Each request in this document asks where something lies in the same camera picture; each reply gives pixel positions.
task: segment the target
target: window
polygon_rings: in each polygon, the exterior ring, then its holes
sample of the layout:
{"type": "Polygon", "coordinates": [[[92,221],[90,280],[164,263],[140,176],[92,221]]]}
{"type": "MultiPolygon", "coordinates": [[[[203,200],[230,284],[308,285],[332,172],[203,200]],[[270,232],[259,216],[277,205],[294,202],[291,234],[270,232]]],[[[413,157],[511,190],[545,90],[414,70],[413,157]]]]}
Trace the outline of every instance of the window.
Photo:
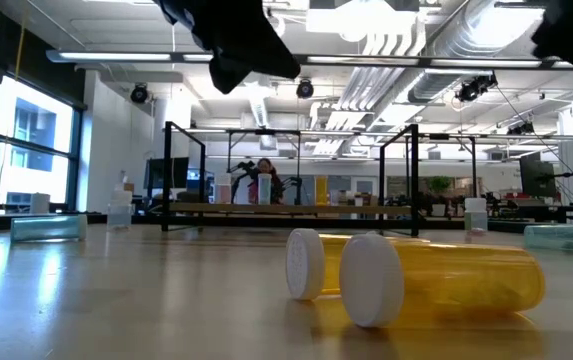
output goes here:
{"type": "Polygon", "coordinates": [[[6,195],[6,204],[12,205],[30,205],[32,194],[9,192],[6,195]]]}
{"type": "Polygon", "coordinates": [[[0,135],[71,151],[73,108],[4,77],[0,85],[0,135]]]}
{"type": "Polygon", "coordinates": [[[75,115],[70,106],[4,77],[0,204],[30,204],[30,196],[37,192],[49,194],[53,203],[67,202],[69,167],[77,162],[72,139],[75,115]]]}
{"type": "Polygon", "coordinates": [[[0,204],[10,193],[37,192],[49,194],[51,202],[66,202],[67,158],[2,142],[0,154],[0,204]]]}

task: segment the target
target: wall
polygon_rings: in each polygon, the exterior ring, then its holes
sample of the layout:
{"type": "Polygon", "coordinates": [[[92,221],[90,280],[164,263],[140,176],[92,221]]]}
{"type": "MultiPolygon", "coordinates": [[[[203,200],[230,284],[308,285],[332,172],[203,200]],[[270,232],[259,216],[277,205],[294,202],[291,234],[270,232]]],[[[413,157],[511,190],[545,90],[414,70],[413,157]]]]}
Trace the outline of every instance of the wall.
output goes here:
{"type": "Polygon", "coordinates": [[[86,75],[82,120],[78,209],[105,213],[111,192],[125,171],[143,194],[146,159],[153,157],[154,118],[99,80],[86,75]]]}

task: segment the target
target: ceiling duct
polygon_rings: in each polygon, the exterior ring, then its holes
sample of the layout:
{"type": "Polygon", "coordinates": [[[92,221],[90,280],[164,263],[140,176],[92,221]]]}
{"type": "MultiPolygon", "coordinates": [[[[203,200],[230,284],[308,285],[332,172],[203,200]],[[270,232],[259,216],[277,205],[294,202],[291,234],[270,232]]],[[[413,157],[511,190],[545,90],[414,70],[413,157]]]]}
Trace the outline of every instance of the ceiling duct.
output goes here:
{"type": "MultiPolygon", "coordinates": [[[[541,14],[542,9],[496,8],[494,0],[471,0],[435,41],[428,45],[425,55],[495,56],[520,37],[541,14]]],[[[400,125],[424,107],[404,106],[403,111],[397,111],[391,108],[398,106],[395,103],[429,103],[459,81],[460,77],[434,72],[426,74],[424,70],[405,70],[394,88],[376,107],[376,118],[400,125]]]]}
{"type": "MultiPolygon", "coordinates": [[[[266,89],[271,89],[268,76],[251,73],[244,79],[244,86],[249,89],[248,100],[250,110],[255,118],[255,125],[260,129],[270,128],[268,123],[268,110],[266,110],[266,89]]],[[[259,137],[259,148],[261,150],[277,150],[277,138],[271,135],[261,135],[259,137]]]]}
{"type": "MultiPolygon", "coordinates": [[[[255,118],[255,124],[260,129],[268,128],[268,110],[263,97],[251,96],[250,110],[255,118]]],[[[277,150],[277,138],[271,135],[261,135],[259,137],[260,150],[277,150]]]]}

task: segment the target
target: ceiling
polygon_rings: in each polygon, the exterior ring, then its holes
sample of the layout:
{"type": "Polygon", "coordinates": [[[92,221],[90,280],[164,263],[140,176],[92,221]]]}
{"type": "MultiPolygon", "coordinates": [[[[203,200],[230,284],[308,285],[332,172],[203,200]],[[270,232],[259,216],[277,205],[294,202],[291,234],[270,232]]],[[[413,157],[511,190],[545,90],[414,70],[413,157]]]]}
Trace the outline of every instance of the ceiling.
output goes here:
{"type": "MultiPolygon", "coordinates": [[[[428,20],[427,34],[434,31],[460,2],[443,0],[441,11],[428,20]]],[[[302,14],[307,4],[305,0],[291,1],[291,10],[302,14]]],[[[180,25],[172,28],[156,6],[84,0],[0,0],[0,10],[18,22],[22,14],[27,14],[28,29],[61,50],[201,51],[194,45],[190,33],[180,25]]],[[[533,30],[534,26],[499,56],[530,57],[533,45],[529,37],[533,30]]],[[[306,32],[305,25],[292,21],[286,21],[282,39],[293,53],[359,54],[365,46],[364,40],[348,42],[337,34],[306,32]]],[[[123,64],[111,65],[111,70],[114,76],[123,73],[126,77],[141,71],[183,74],[185,82],[201,99],[201,110],[195,111],[194,116],[200,120],[210,120],[215,127],[219,118],[239,118],[242,113],[250,112],[248,99],[223,96],[213,87],[206,65],[123,64]]],[[[301,77],[312,80],[315,96],[339,97],[352,73],[353,69],[348,67],[308,66],[303,68],[301,77]]],[[[537,131],[556,130],[555,110],[568,104],[558,100],[573,99],[573,72],[498,71],[497,77],[500,88],[517,111],[535,109],[533,114],[537,131]],[[544,100],[540,99],[542,92],[546,93],[544,100]]],[[[275,96],[266,99],[269,113],[309,114],[313,101],[298,100],[295,96],[298,79],[275,78],[270,81],[277,91],[275,96]]],[[[133,86],[128,82],[121,82],[120,85],[124,88],[133,86]]],[[[171,92],[171,88],[170,83],[161,83],[157,84],[155,91],[157,95],[164,96],[171,92]]],[[[498,122],[515,115],[498,91],[491,91],[462,110],[452,98],[453,91],[446,92],[436,101],[439,106],[429,106],[419,114],[423,118],[422,131],[456,131],[463,128],[468,132],[488,132],[498,122]]]]}

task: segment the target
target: security camera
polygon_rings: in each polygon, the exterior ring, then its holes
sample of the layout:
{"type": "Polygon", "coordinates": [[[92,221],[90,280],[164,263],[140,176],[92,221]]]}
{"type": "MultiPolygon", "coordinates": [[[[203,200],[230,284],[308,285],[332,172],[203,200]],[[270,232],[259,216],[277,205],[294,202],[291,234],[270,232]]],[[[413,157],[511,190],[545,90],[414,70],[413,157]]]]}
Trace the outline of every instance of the security camera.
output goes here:
{"type": "Polygon", "coordinates": [[[309,99],[315,93],[315,88],[310,79],[302,79],[297,86],[297,97],[300,99],[309,99]]]}
{"type": "Polygon", "coordinates": [[[148,101],[149,92],[147,90],[147,84],[140,83],[135,84],[135,89],[130,93],[130,99],[135,104],[145,104],[148,101]]]}

